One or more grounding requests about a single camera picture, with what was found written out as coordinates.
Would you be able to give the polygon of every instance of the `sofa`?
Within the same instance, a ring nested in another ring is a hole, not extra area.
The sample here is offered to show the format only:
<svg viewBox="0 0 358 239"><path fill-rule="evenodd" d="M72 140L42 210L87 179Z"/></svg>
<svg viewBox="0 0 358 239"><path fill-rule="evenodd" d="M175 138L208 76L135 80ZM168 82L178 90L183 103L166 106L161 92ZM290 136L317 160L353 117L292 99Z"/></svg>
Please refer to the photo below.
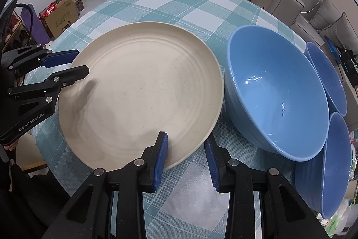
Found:
<svg viewBox="0 0 358 239"><path fill-rule="evenodd" d="M347 98L348 111L344 119L348 130L358 129L356 90L323 39L323 36L328 36L335 46L350 49L358 57L358 36L346 14L339 12L330 0L272 0L266 11L290 27L304 41L315 43L330 59Z"/></svg>

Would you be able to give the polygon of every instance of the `tablecloth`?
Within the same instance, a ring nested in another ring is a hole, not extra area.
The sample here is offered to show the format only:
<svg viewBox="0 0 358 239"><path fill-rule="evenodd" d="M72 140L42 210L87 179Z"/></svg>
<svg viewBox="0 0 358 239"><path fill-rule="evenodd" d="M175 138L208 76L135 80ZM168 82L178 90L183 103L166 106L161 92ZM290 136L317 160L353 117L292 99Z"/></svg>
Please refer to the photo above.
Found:
<svg viewBox="0 0 358 239"><path fill-rule="evenodd" d="M305 42L289 27L247 0L108 0L63 32L51 49L81 51L116 27L143 21L169 23L192 32L211 48L223 71L227 40L243 25L268 27L302 52L305 49ZM68 66L38 68L28 74L25 83L41 82ZM53 116L34 127L32 134L55 177L73 194L92 170L72 153L64 140L57 109ZM227 148L233 158L248 167L260 170L276 167L292 181L295 163L253 146L235 129L225 112L220 115L213 134L219 146ZM258 227L260 208L258 194L254 195ZM161 187L155 194L143 194L147 238L224 238L228 201L229 194L218 194L212 186L202 145L184 162L163 173Z"/></svg>

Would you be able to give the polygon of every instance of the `light blue bowl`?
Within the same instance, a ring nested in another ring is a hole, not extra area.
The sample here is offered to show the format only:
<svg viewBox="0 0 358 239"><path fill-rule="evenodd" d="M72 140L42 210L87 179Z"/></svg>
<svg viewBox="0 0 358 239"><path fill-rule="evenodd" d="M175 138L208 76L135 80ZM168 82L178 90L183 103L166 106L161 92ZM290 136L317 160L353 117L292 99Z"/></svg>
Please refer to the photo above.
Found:
<svg viewBox="0 0 358 239"><path fill-rule="evenodd" d="M339 79L328 57L315 44L307 42L305 56L316 69L326 91L330 112L338 112L343 117L347 114L347 98Z"/></svg>
<svg viewBox="0 0 358 239"><path fill-rule="evenodd" d="M260 26L242 26L228 41L225 103L251 143L294 161L316 156L329 112L322 83L290 41Z"/></svg>
<svg viewBox="0 0 358 239"><path fill-rule="evenodd" d="M330 116L327 142L313 159L296 164L295 186L307 205L329 219L338 210L348 186L352 162L350 137L343 117Z"/></svg>

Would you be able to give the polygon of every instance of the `beige plate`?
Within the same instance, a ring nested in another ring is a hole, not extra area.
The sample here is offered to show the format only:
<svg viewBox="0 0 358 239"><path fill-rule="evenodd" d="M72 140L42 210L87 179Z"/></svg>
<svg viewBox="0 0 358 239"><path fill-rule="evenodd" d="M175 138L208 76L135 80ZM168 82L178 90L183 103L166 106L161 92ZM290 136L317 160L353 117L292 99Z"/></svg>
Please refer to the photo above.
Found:
<svg viewBox="0 0 358 239"><path fill-rule="evenodd" d="M92 169L122 168L169 138L165 168L191 155L219 117L224 83L218 61L192 33L174 25L139 22L90 43L71 67L89 75L63 88L58 102L62 133Z"/></svg>

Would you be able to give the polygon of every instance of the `teal and white tablecloth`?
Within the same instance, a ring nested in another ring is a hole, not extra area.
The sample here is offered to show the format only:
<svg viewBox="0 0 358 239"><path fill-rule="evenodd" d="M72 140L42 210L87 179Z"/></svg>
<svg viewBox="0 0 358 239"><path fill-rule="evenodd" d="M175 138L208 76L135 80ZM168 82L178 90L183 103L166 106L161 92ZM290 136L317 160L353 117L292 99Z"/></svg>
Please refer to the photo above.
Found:
<svg viewBox="0 0 358 239"><path fill-rule="evenodd" d="M211 48L223 69L227 40L243 25L268 27L302 52L305 49L305 42L289 27L246 0L108 0L63 32L51 49L81 51L92 40L116 27L143 21L169 23L192 32ZM67 67L38 68L26 77L26 83L41 82L51 73ZM92 170L72 153L64 140L57 111L33 128L32 133L55 177L73 194ZM213 133L219 146L227 148L233 158L248 167L260 170L276 167L292 180L295 163L253 146L225 113L221 114ZM258 194L255 200L258 227ZM224 238L229 195L216 193L212 186L203 145L187 160L164 172L160 189L155 194L144 194L143 201L148 239Z"/></svg>

